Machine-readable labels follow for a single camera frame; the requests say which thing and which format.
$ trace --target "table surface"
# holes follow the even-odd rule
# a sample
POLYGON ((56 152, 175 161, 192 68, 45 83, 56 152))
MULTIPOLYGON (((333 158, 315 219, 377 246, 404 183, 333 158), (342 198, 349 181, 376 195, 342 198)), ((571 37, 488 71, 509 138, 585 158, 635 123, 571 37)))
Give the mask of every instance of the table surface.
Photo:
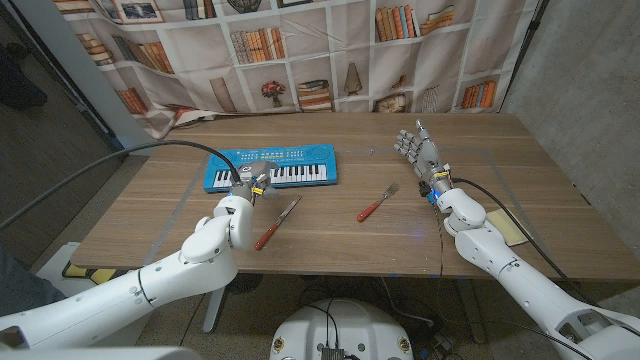
MULTIPOLYGON (((281 189, 256 201, 257 241, 291 202, 302 200, 262 251, 234 250, 240 271, 287 274, 487 277, 458 255, 433 207, 418 194, 412 166, 392 148, 400 129, 422 119, 452 175, 475 181, 499 199, 574 279, 640 279, 640 264, 531 136, 506 114, 290 114, 217 120, 174 130, 167 139, 216 149, 331 143, 338 184, 281 189), (400 190, 367 220, 356 216, 391 184, 400 190)), ((75 251, 81 267, 138 268, 178 251, 195 224, 224 194, 206 194, 208 154, 158 148, 75 251)), ((497 209, 460 186, 487 211, 497 209)), ((513 247, 551 278, 558 275, 531 244, 513 247)))

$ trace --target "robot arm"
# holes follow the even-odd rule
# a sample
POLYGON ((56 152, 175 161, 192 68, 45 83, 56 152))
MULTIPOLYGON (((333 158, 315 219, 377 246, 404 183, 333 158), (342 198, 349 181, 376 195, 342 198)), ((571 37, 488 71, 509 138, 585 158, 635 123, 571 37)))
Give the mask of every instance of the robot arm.
POLYGON ((238 272, 231 248, 253 248, 251 198, 251 185, 236 183, 180 251, 63 301, 0 318, 0 352, 88 346, 157 307, 226 286, 238 272))
POLYGON ((458 253, 489 273, 548 335, 564 359, 630 359, 640 351, 640 319, 582 303, 522 260, 486 220, 484 208, 464 190, 453 188, 449 165, 420 121, 419 135, 405 130, 395 149, 405 155, 430 188, 428 199, 442 213, 458 253))

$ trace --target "blue toy keyboard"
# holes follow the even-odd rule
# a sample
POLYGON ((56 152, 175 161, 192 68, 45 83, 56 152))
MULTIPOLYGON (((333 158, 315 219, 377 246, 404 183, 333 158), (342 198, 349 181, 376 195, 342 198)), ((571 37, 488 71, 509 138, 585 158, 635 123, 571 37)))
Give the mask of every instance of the blue toy keyboard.
MULTIPOLYGON (((271 170, 271 184, 274 188, 330 185, 338 182, 336 154, 331 144, 220 150, 220 152, 229 158, 236 168, 253 161, 275 162, 280 167, 271 170)), ((208 193, 231 189, 229 167, 215 155, 209 157, 202 187, 208 193)))

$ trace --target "fabric backdrop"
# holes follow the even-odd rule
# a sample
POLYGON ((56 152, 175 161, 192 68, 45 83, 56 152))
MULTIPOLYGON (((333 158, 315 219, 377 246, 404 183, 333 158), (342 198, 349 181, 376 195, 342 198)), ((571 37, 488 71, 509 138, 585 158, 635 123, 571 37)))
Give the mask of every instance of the fabric backdrop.
POLYGON ((221 113, 496 112, 537 4, 253 0, 251 11, 249 2, 55 0, 156 138, 221 113))

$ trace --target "fork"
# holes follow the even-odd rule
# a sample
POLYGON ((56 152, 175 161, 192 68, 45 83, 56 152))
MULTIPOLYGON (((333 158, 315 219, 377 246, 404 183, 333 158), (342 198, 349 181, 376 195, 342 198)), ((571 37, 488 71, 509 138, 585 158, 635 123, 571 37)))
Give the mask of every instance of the fork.
POLYGON ((366 219, 369 215, 371 215, 373 210, 375 210, 378 206, 380 206, 380 204, 382 204, 383 201, 387 200, 393 194, 395 194, 399 188, 400 188, 400 185, 396 183, 391 184, 391 186, 387 188, 384 194, 382 194, 382 197, 380 198, 380 200, 371 204, 371 206, 369 206, 365 211, 363 211, 360 215, 358 215, 358 222, 363 222, 364 219, 366 219))

